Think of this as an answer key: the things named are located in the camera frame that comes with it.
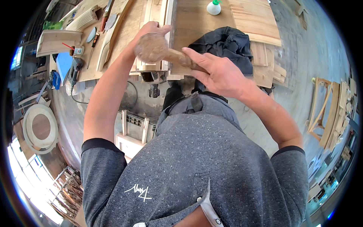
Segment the workbench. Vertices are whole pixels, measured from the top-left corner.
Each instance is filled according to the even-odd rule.
[[[174,45],[175,50],[181,51],[182,47],[188,46],[193,43],[205,33],[213,31],[220,27],[230,26],[235,28],[236,22],[233,17],[231,10],[231,5],[229,2],[221,4],[221,13],[213,16],[209,14],[206,10],[207,5],[211,0],[175,0],[176,12],[174,15],[175,26],[174,26]],[[124,1],[115,0],[109,14],[117,14],[120,12],[120,6]],[[107,68],[116,60],[119,53],[127,46],[127,44],[135,37],[140,27],[143,25],[146,4],[148,0],[133,0],[132,6],[125,15],[125,19],[121,25],[121,28],[117,34],[116,42],[113,46],[112,53],[109,61],[107,61],[101,72],[96,71],[96,64],[98,61],[99,52],[101,49],[101,44],[104,40],[105,35],[101,33],[97,45],[94,48],[93,55],[90,59],[90,66],[88,69],[84,67],[78,74],[78,81],[87,81],[101,78],[102,74],[107,70]],[[83,0],[79,3],[77,13],[74,18],[82,14],[85,10],[98,5],[102,9],[106,7],[108,0]],[[86,39],[92,30],[92,28],[99,28],[101,24],[102,17],[98,17],[97,23],[89,26],[83,31],[81,45],[85,47],[84,54],[81,58],[88,62],[91,43],[86,43]],[[172,65],[171,71],[168,72],[169,75],[190,75],[190,69]],[[137,63],[135,61],[130,75],[138,76]]]

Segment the man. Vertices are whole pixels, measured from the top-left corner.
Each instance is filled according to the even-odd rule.
[[[88,226],[300,226],[308,180],[302,135],[289,114],[227,58],[183,48],[209,74],[192,71],[183,98],[168,89],[156,137],[127,165],[113,144],[114,123],[144,25],[93,90],[84,121],[81,176]],[[279,150],[269,159],[242,132],[222,96],[236,98],[264,123]]]

